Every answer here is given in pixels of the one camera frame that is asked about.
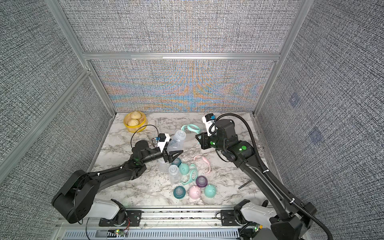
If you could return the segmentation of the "mint bottle cap middle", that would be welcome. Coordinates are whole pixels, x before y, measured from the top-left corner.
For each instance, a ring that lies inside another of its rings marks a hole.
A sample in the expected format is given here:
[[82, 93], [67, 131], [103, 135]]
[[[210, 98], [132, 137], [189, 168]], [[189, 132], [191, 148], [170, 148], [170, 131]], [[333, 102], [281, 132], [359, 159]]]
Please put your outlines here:
[[179, 171], [180, 171], [182, 176], [186, 176], [190, 172], [190, 167], [186, 163], [181, 163], [179, 165]]

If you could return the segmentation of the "upper beige bun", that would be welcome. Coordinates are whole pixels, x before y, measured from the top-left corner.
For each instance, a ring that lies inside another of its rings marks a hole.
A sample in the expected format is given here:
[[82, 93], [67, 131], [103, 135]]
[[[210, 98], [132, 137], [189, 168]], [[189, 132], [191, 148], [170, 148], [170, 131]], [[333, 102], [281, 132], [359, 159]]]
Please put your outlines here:
[[142, 117], [142, 114], [138, 111], [131, 112], [130, 117], [132, 119], [140, 119]]

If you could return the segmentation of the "pink bottle cap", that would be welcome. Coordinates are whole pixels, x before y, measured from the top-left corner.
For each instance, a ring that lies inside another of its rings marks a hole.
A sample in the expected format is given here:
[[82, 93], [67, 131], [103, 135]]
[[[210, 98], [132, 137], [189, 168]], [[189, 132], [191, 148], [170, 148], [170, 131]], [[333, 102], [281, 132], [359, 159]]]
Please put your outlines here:
[[188, 193], [189, 197], [193, 200], [199, 199], [202, 195], [201, 189], [198, 186], [191, 186]]

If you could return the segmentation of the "beige bun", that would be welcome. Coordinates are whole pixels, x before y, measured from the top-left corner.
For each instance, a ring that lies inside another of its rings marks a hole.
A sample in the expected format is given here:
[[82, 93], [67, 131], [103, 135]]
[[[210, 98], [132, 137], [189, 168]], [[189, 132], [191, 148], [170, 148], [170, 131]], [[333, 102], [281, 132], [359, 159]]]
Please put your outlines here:
[[134, 127], [134, 126], [137, 126], [140, 124], [140, 121], [138, 119], [130, 119], [128, 122], [127, 122], [127, 125], [129, 127]]
[[130, 117], [132, 119], [140, 119], [142, 117], [142, 114], [138, 111], [131, 112]]

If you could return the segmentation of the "clear baby bottle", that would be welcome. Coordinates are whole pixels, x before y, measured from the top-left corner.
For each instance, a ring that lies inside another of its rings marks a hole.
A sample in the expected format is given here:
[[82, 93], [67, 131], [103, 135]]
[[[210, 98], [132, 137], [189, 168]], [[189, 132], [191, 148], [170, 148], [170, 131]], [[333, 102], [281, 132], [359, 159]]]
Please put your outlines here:
[[167, 150], [168, 152], [173, 152], [173, 151], [180, 151], [184, 149], [184, 142], [186, 140], [186, 132], [183, 130], [178, 130], [170, 140]]

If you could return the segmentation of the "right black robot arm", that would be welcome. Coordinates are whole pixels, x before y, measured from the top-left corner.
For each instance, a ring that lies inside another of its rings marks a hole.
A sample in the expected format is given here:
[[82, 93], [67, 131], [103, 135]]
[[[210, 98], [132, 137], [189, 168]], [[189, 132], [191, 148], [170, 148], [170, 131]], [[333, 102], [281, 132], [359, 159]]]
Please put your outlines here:
[[313, 223], [317, 209], [306, 205], [292, 194], [275, 177], [262, 161], [250, 125], [239, 115], [234, 115], [246, 126], [251, 140], [240, 140], [235, 130], [235, 123], [229, 120], [229, 114], [218, 118], [207, 114], [202, 118], [205, 131], [196, 135], [203, 150], [213, 148], [221, 152], [224, 158], [233, 163], [254, 182], [272, 208], [258, 206], [244, 199], [234, 206], [234, 218], [243, 228], [252, 223], [272, 231], [278, 240], [300, 240]]

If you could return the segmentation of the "mint bottle cap front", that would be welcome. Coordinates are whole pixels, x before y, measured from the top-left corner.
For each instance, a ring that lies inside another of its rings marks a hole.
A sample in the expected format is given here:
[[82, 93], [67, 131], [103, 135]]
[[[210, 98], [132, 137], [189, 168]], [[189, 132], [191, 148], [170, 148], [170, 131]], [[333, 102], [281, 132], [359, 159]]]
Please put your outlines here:
[[212, 184], [208, 184], [205, 186], [204, 188], [204, 195], [209, 198], [209, 199], [212, 199], [216, 196], [217, 194], [217, 189], [214, 185]]

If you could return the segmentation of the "aluminium front rail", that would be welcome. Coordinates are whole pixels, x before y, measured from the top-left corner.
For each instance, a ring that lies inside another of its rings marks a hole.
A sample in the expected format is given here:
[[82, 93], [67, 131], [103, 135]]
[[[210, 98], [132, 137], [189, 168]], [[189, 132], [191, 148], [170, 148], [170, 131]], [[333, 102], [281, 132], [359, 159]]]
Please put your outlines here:
[[[129, 208], [127, 210], [141, 210], [142, 218], [138, 227], [99, 227], [100, 218], [84, 218], [80, 224], [70, 224], [65, 219], [59, 219], [54, 230], [56, 235], [70, 234], [73, 238], [122, 238], [123, 236], [133, 235], [134, 231], [144, 230], [181, 230], [188, 229], [209, 229], [211, 231], [224, 231], [232, 229], [236, 233], [244, 226], [225, 227], [220, 221], [221, 210], [234, 210], [231, 206], [193, 206], [185, 208]], [[242, 207], [240, 211], [235, 211], [240, 217], [250, 223], [249, 228], [258, 229], [259, 227], [269, 228], [270, 219], [277, 218], [277, 213], [273, 208], [250, 205], [249, 208]]]

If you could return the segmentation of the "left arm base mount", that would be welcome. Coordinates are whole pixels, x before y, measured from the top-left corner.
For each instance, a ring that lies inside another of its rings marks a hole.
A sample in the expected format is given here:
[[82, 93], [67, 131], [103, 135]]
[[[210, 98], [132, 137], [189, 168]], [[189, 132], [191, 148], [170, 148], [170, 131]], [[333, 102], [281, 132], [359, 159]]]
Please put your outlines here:
[[101, 218], [99, 227], [138, 227], [142, 218], [141, 210], [126, 210], [125, 213], [118, 213], [113, 219]]

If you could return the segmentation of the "clear bottle front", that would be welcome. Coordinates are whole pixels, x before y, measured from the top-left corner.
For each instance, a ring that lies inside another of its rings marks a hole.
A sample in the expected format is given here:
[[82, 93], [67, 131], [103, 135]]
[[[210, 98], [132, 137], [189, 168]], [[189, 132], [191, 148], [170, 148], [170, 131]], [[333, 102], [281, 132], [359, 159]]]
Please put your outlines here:
[[170, 165], [168, 169], [169, 180], [172, 184], [178, 184], [182, 180], [182, 174], [177, 165]]

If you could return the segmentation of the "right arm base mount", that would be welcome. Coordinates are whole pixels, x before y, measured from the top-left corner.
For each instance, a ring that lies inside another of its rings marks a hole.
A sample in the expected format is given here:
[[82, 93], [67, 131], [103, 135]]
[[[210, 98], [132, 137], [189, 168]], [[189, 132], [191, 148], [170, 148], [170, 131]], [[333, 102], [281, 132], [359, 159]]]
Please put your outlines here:
[[245, 226], [247, 224], [247, 221], [242, 219], [234, 210], [221, 210], [219, 215], [221, 224], [225, 227]]

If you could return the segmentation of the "lower beige bun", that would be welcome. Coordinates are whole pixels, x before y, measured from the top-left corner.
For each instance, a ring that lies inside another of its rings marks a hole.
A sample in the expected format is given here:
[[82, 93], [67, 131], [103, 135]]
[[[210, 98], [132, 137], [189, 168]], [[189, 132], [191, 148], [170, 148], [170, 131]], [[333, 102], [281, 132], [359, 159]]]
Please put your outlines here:
[[137, 126], [140, 124], [140, 121], [138, 119], [130, 119], [128, 122], [127, 122], [127, 125], [129, 127], [134, 127], [134, 126]]

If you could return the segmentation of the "dark teal nipple collar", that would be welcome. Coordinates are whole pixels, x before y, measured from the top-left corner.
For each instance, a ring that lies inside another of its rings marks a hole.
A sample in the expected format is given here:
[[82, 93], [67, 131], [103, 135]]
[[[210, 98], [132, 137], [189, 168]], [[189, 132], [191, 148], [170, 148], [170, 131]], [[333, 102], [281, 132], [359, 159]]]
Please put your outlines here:
[[173, 195], [176, 199], [183, 199], [186, 195], [186, 190], [183, 186], [177, 186], [173, 190]]

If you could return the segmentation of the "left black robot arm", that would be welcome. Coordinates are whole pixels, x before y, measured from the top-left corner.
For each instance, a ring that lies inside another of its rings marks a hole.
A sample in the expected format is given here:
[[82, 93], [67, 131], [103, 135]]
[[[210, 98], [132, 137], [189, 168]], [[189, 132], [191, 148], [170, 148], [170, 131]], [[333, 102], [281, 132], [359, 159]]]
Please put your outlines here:
[[52, 199], [52, 206], [70, 223], [79, 222], [91, 211], [95, 196], [101, 190], [125, 181], [139, 178], [147, 169], [146, 163], [162, 159], [172, 163], [184, 151], [151, 149], [147, 141], [139, 141], [132, 148], [132, 155], [122, 165], [86, 173], [74, 172]]

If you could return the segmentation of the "mint bottle cap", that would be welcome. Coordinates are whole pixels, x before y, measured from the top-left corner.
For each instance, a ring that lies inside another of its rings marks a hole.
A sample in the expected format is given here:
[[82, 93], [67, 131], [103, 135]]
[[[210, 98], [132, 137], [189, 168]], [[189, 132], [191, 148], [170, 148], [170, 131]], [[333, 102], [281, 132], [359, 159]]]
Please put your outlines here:
[[186, 176], [190, 172], [190, 167], [186, 163], [181, 163], [179, 165], [179, 171], [180, 171], [182, 176]]
[[216, 196], [217, 194], [217, 189], [214, 185], [212, 184], [208, 184], [205, 186], [204, 188], [204, 195], [209, 198], [209, 199], [212, 199]]

